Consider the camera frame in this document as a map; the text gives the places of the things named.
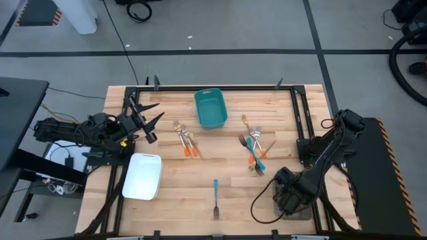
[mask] caution stripe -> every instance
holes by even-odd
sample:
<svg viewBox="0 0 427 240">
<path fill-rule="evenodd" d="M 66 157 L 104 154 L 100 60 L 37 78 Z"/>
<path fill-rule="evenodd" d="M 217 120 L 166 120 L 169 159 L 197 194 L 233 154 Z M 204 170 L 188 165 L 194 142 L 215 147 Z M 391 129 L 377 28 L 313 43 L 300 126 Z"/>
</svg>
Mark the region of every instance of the caution stripe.
<svg viewBox="0 0 427 240">
<path fill-rule="evenodd" d="M 24 6 L 22 7 L 21 13 L 19 14 L 16 20 L 15 26 L 19 27 L 19 21 L 21 20 L 22 14 L 24 14 L 24 11 L 25 11 L 25 8 L 27 8 L 27 5 L 28 5 L 28 1 L 25 1 Z"/>
<path fill-rule="evenodd" d="M 416 220 L 414 208 L 412 207 L 411 201 L 409 199 L 409 194 L 406 191 L 402 175 L 400 174 L 398 163 L 396 162 L 396 159 L 394 158 L 394 153 L 393 153 L 393 150 L 392 150 L 392 146 L 390 144 L 390 140 L 387 137 L 386 128 L 384 127 L 384 124 L 383 124 L 383 122 L 382 122 L 381 119 L 377 118 L 376 120 L 380 124 L 382 136 L 383 136 L 383 138 L 385 140 L 385 143 L 386 143 L 386 146 L 387 146 L 387 151 L 388 151 L 388 154 L 390 155 L 390 160 L 392 162 L 392 165 L 394 167 L 394 172 L 396 173 L 396 178 L 397 178 L 397 180 L 399 182 L 399 185 L 400 185 L 400 190 L 402 191 L 403 198 L 405 198 L 405 203 L 406 203 L 406 206 L 408 207 L 409 215 L 411 216 L 412 223 L 414 224 L 415 232 L 419 236 L 421 236 L 422 235 L 421 228 L 420 228 L 420 225 L 418 224 L 418 221 Z"/>
<path fill-rule="evenodd" d="M 53 17 L 53 23 L 52 23 L 53 26 L 58 25 L 59 20 L 61 19 L 61 16 L 62 16 L 61 10 L 56 9 L 55 16 Z"/>
<path fill-rule="evenodd" d="M 348 173 L 347 167 L 343 167 L 343 169 L 346 173 Z M 356 209 L 356 198 L 355 198 L 355 195 L 353 192 L 352 182 L 348 178 L 347 178 L 347 184 L 348 184 L 348 189 L 350 190 L 350 196 L 352 197 L 353 207 L 354 207 L 354 209 Z M 360 224 L 360 218 L 359 218 L 357 213 L 355 213 L 355 214 L 356 214 L 356 218 L 358 220 L 359 230 L 362 230 L 362 225 Z"/>
</svg>

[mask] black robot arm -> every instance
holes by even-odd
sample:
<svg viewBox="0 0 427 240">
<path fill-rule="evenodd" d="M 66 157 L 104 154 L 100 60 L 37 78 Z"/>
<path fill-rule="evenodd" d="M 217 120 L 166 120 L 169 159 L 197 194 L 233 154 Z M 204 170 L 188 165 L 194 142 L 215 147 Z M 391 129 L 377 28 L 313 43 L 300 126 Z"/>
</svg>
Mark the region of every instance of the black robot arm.
<svg viewBox="0 0 427 240">
<path fill-rule="evenodd" d="M 109 156 L 126 154 L 126 141 L 133 141 L 139 137 L 134 133 L 140 129 L 145 132 L 145 138 L 149 143 L 155 142 L 157 137 L 152 131 L 164 113 L 147 123 L 141 112 L 159 103 L 143 106 L 136 103 L 134 95 L 125 97 L 124 103 L 126 106 L 124 109 L 130 108 L 130 114 L 126 111 L 118 116 L 97 113 L 82 123 L 66 123 L 54 118 L 38 121 L 34 127 L 34 137 L 42 142 L 65 140 L 78 146 L 96 147 Z"/>
<path fill-rule="evenodd" d="M 347 148 L 365 128 L 362 117 L 347 109 L 339 111 L 333 123 L 333 127 L 324 136 L 314 137 L 307 146 L 310 157 L 314 159 L 313 165 L 298 174 L 292 173 L 287 167 L 276 173 L 274 180 L 280 190 L 273 199 L 284 214 L 300 212 L 315 203 L 321 196 L 324 176 L 329 168 L 354 155 Z M 327 201 L 327 206 L 332 206 L 327 198 L 320 199 Z M 331 212 L 338 213 L 333 206 Z M 339 214 L 332 214 L 332 217 L 339 221 Z"/>
</svg>

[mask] wooden tabletop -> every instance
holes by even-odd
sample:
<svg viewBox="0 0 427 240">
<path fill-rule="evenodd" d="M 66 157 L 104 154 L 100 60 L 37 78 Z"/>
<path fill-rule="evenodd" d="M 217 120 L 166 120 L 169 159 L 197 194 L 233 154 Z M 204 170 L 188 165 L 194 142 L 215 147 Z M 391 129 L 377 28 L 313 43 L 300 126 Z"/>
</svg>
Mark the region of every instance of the wooden tabletop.
<svg viewBox="0 0 427 240">
<path fill-rule="evenodd" d="M 104 112 L 118 115 L 123 105 L 125 87 L 109 87 Z M 328 104 L 321 85 L 306 85 L 308 105 L 316 135 L 326 131 L 320 121 L 330 118 Z M 165 111 L 156 125 L 158 140 L 148 144 L 144 137 L 137 139 L 136 153 L 156 154 L 162 158 L 163 173 L 157 198 L 152 201 L 124 199 L 120 235 L 268 235 L 272 229 L 279 234 L 315 233 L 313 220 L 281 220 L 273 224 L 256 223 L 250 215 L 255 196 L 283 166 L 301 171 L 296 139 L 298 132 L 290 94 L 287 91 L 223 91 L 228 120 L 220 129 L 203 130 L 198 121 L 193 100 L 194 92 L 144 92 L 140 103 L 160 103 L 144 111 L 147 120 Z M 298 98 L 300 112 L 302 102 Z M 247 129 L 241 115 L 246 114 L 251 126 L 262 127 L 260 143 L 276 144 L 264 159 L 265 176 L 258 177 L 248 170 L 248 150 L 240 145 L 238 135 L 246 137 Z M 203 159 L 186 157 L 181 142 L 173 130 L 173 120 L 187 125 Z M 305 136 L 308 136 L 303 121 Z M 84 230 L 105 201 L 111 167 L 100 167 L 86 184 L 76 232 Z M 214 179 L 219 181 L 220 220 L 214 220 Z M 326 175 L 330 201 L 353 227 L 358 228 L 346 178 L 335 168 Z M 273 190 L 270 187 L 254 205 L 254 215 L 262 220 L 275 219 Z M 112 230 L 115 205 L 110 211 L 108 229 Z M 326 228 L 321 211 L 322 227 Z"/>
</svg>

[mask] concrete floor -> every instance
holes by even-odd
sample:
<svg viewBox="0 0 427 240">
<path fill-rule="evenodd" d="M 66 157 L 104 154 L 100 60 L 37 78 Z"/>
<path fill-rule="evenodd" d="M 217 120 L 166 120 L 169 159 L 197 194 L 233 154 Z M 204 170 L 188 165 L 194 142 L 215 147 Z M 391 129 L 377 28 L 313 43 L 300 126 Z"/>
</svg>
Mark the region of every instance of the concrete floor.
<svg viewBox="0 0 427 240">
<path fill-rule="evenodd" d="M 123 56 L 103 56 L 121 51 L 121 45 L 101 1 L 91 0 L 99 13 L 98 30 L 79 35 L 65 17 L 56 27 L 12 27 L 0 42 L 0 75 L 42 79 L 51 87 L 92 96 L 105 96 L 109 85 L 135 85 Z M 309 0 L 322 49 L 390 49 L 401 38 L 399 31 L 382 24 L 382 12 L 397 0 Z M 0 2 L 0 32 L 19 0 Z M 163 0 L 150 3 L 153 17 L 144 24 L 131 21 L 125 8 L 107 5 L 129 51 L 192 49 L 315 49 L 303 1 L 300 0 Z M 388 15 L 389 24 L 398 25 Z M 50 52 L 94 52 L 94 57 L 48 57 Z M 2 57 L 23 53 L 30 57 Z M 40 53 L 42 57 L 31 57 Z M 316 54 L 237 55 L 134 55 L 130 57 L 142 83 L 157 74 L 162 84 L 324 84 Z M 325 55 L 326 67 L 339 108 L 350 108 L 365 117 L 380 117 L 388 130 L 396 160 L 411 196 L 423 233 L 427 233 L 425 208 L 427 178 L 424 174 L 427 108 L 399 88 L 385 55 Z M 401 69 L 423 55 L 401 55 Z M 426 93 L 427 81 L 411 77 L 411 84 Z M 84 99 L 48 90 L 44 104 L 79 120 L 102 111 L 103 101 Z M 34 121 L 49 117 L 40 109 Z M 25 136 L 21 148 L 41 155 L 46 144 Z M 20 182 L 17 189 L 28 183 Z M 45 239 L 72 235 L 80 201 L 57 197 L 33 199 L 29 212 L 41 216 L 30 223 L 13 223 L 23 193 L 12 196 L 0 218 L 2 236 Z"/>
</svg>

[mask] fork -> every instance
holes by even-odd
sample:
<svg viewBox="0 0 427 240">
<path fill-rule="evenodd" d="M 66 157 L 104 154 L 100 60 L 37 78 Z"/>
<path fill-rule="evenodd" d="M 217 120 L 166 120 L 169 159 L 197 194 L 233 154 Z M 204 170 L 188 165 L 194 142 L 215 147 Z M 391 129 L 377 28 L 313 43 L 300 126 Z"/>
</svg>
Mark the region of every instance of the fork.
<svg viewBox="0 0 427 240">
<path fill-rule="evenodd" d="M 215 220 L 220 219 L 220 208 L 218 207 L 218 180 L 213 180 L 213 187 L 215 191 L 215 207 L 213 208 L 213 218 Z"/>
<path fill-rule="evenodd" d="M 184 139 L 182 137 L 182 132 L 181 132 L 181 125 L 179 124 L 179 121 L 173 121 L 173 126 L 175 127 L 175 131 L 178 133 L 179 135 L 179 139 L 181 140 L 182 143 L 182 147 L 184 148 L 184 153 L 185 156 L 189 156 L 189 151 L 187 149 L 187 145 L 185 145 L 184 143 Z"/>
<path fill-rule="evenodd" d="M 249 148 L 252 149 L 251 148 L 251 146 L 252 146 L 252 139 L 250 137 L 248 137 L 248 145 L 249 145 Z M 264 164 L 262 164 L 262 162 L 256 158 L 255 153 L 253 151 L 251 151 L 251 153 L 254 156 L 255 170 L 256 170 L 256 172 L 260 176 L 264 175 L 264 173 L 262 172 L 262 170 L 264 170 L 266 168 L 266 166 L 264 166 Z"/>
<path fill-rule="evenodd" d="M 246 128 L 248 128 L 248 132 L 250 132 L 250 128 L 249 128 L 249 121 L 248 121 L 248 119 L 246 118 L 246 115 L 245 115 L 245 114 L 242 114 L 242 121 L 243 121 L 243 123 L 246 125 Z"/>
<path fill-rule="evenodd" d="M 260 126 L 256 126 L 255 127 L 255 142 L 256 142 L 256 144 L 258 144 L 258 147 L 260 148 L 262 156 L 265 157 L 265 158 L 267 158 L 267 156 L 264 156 L 265 151 L 264 151 L 264 149 L 262 149 L 261 144 L 258 141 L 258 137 L 260 137 L 260 136 L 261 136 L 261 127 Z"/>
<path fill-rule="evenodd" d="M 193 141 L 193 139 L 191 139 L 191 137 L 189 136 L 189 131 L 184 124 L 181 126 L 181 130 L 182 130 L 182 133 L 184 134 L 184 136 L 188 140 L 189 147 L 191 147 L 191 150 L 193 151 L 193 156 L 197 157 L 197 151 L 196 151 L 195 147 L 193 146 L 193 144 L 191 143 Z"/>
<path fill-rule="evenodd" d="M 250 147 L 248 146 L 248 142 L 245 140 L 244 136 L 242 134 L 239 135 L 239 140 L 240 143 L 247 148 L 249 151 L 251 151 Z M 254 162 L 254 156 L 252 155 L 252 151 L 251 151 L 251 155 L 249 156 L 249 163 L 253 163 Z"/>
</svg>

